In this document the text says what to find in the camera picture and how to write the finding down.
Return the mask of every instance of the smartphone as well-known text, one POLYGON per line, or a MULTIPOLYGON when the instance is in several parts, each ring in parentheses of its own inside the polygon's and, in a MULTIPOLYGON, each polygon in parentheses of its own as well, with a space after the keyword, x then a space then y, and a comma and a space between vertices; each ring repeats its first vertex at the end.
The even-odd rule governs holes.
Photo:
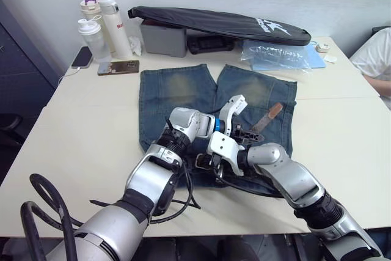
POLYGON ((138 73, 139 65, 139 61, 104 62, 99 65, 98 76, 138 73))
POLYGON ((80 51, 74 59, 71 68, 87 68, 90 66, 92 53, 87 46, 80 48, 80 51))

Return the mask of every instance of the gray box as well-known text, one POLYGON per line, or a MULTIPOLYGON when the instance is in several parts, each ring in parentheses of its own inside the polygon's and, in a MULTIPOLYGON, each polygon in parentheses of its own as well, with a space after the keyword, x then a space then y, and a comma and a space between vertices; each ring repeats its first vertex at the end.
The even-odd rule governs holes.
POLYGON ((186 55, 186 29, 144 20, 141 35, 148 53, 165 54, 173 57, 186 55))

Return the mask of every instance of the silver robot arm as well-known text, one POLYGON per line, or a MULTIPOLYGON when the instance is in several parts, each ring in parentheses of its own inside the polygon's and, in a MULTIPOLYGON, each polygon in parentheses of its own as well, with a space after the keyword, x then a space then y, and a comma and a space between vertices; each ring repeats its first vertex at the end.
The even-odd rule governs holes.
POLYGON ((388 260, 382 258, 376 243, 346 208, 327 193, 307 168, 289 158, 281 145, 268 143, 248 150, 235 145, 232 138, 213 133, 207 151, 212 155, 211 163, 219 162, 213 158, 217 155, 238 176, 249 168, 269 177, 296 217, 303 218, 319 238, 326 260, 388 260))
MULTIPOLYGON (((194 109, 175 108, 160 138, 128 177, 123 197, 93 215, 74 233, 78 259, 129 261, 151 217, 164 214, 170 205, 188 145, 195 138, 210 138, 214 131, 230 131, 232 115, 238 115, 246 105, 242 95, 232 97, 219 119, 194 109)), ((61 242, 47 258, 66 260, 65 243, 61 242)))

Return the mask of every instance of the denim shorts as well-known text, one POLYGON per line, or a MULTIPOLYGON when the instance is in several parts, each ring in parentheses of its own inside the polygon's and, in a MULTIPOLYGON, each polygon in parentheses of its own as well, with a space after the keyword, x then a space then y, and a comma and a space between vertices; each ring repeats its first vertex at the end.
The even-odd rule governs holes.
MULTIPOLYGON (((175 107, 197 109, 212 113, 221 109, 230 97, 242 94, 248 106, 235 117, 244 130, 250 130, 267 112, 279 102, 283 110, 262 131, 265 140, 261 143, 275 142, 282 145, 289 156, 292 154, 291 122, 293 116, 297 85, 261 73, 243 70, 226 65, 214 82, 206 64, 195 67, 144 70, 141 72, 139 94, 139 134, 140 144, 146 151, 157 140, 175 107)), ((194 167, 199 153, 206 153, 208 141, 195 139, 188 148, 187 161, 190 161, 193 182, 197 186, 220 186, 213 174, 194 167)), ((246 188, 268 192, 274 189, 263 180, 242 181, 233 177, 232 182, 246 188)))

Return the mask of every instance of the person's arm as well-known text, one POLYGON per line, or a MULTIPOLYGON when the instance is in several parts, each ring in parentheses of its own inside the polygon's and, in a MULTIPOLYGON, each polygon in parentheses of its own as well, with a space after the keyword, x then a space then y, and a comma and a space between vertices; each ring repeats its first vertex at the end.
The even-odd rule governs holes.
POLYGON ((364 78, 371 84, 371 86, 378 91, 382 96, 391 96, 391 81, 382 81, 380 79, 374 79, 370 76, 363 75, 364 78))

